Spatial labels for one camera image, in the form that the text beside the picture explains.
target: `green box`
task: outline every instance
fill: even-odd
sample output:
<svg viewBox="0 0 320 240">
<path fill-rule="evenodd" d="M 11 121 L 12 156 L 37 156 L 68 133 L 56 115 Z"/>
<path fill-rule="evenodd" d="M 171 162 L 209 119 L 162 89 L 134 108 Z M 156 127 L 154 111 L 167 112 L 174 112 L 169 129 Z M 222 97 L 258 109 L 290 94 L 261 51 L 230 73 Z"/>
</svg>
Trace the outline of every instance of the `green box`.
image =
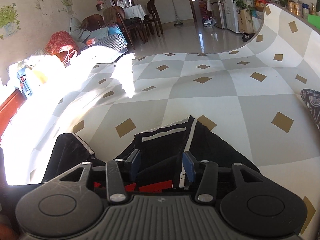
<svg viewBox="0 0 320 240">
<path fill-rule="evenodd" d="M 317 15 L 309 14 L 308 16 L 308 23 L 312 24 L 313 26 L 320 29 L 320 17 Z"/>
</svg>

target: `black garment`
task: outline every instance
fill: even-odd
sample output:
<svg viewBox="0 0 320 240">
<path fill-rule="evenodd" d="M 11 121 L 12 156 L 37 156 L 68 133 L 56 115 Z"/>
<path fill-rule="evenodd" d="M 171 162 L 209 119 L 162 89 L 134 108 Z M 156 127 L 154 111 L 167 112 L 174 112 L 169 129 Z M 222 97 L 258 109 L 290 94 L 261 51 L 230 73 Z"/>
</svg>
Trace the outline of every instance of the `black garment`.
<svg viewBox="0 0 320 240">
<path fill-rule="evenodd" d="M 198 160 L 216 162 L 230 168 L 242 163 L 260 172 L 241 153 L 192 116 L 166 127 L 145 131 L 134 136 L 134 141 L 117 158 L 126 159 L 134 149 L 141 151 L 141 166 L 136 178 L 137 187 L 172 180 L 173 187 L 181 187 L 182 154 L 189 150 Z"/>
<path fill-rule="evenodd" d="M 104 166 L 96 159 L 93 150 L 76 134 L 63 133 L 57 137 L 42 182 L 64 173 L 81 162 L 90 161 L 93 166 Z"/>
</svg>

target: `white tablecloth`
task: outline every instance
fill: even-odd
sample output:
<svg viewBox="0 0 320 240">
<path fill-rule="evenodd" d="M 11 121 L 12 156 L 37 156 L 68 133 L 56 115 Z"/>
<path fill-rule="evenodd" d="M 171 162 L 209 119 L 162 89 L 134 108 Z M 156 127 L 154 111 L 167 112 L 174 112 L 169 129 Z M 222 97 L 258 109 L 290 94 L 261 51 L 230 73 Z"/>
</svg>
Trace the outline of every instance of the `white tablecloth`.
<svg viewBox="0 0 320 240">
<path fill-rule="evenodd" d="M 126 19 L 131 19 L 138 17 L 141 20 L 144 19 L 145 15 L 147 15 L 140 4 L 134 5 L 128 8 L 124 8 L 124 17 Z"/>
</svg>

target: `brown cloth on chair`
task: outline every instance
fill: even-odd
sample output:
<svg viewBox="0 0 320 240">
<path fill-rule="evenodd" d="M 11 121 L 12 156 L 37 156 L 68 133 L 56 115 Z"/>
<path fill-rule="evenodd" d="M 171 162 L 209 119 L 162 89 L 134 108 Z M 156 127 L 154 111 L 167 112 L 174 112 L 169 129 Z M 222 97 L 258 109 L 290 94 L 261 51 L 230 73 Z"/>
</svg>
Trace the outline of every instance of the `brown cloth on chair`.
<svg viewBox="0 0 320 240">
<path fill-rule="evenodd" d="M 111 27 L 117 23 L 117 12 L 115 7 L 109 7 L 103 11 L 104 24 Z"/>
<path fill-rule="evenodd" d="M 78 46 L 66 31 L 52 34 L 45 50 L 51 55 L 57 55 L 63 64 L 79 52 Z"/>
</svg>

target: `golden can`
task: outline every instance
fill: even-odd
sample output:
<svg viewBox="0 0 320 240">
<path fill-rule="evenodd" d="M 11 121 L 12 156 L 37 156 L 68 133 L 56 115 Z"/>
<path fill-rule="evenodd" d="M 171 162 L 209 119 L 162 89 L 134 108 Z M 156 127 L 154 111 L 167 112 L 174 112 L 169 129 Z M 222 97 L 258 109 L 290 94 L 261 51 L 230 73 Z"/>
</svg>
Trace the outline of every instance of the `golden can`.
<svg viewBox="0 0 320 240">
<path fill-rule="evenodd" d="M 302 5 L 299 3 L 294 4 L 295 15 L 302 17 Z"/>
<path fill-rule="evenodd" d="M 288 2 L 288 11 L 289 12 L 292 12 L 294 14 L 296 14 L 296 10 L 295 10 L 295 3 L 294 2 Z"/>
</svg>

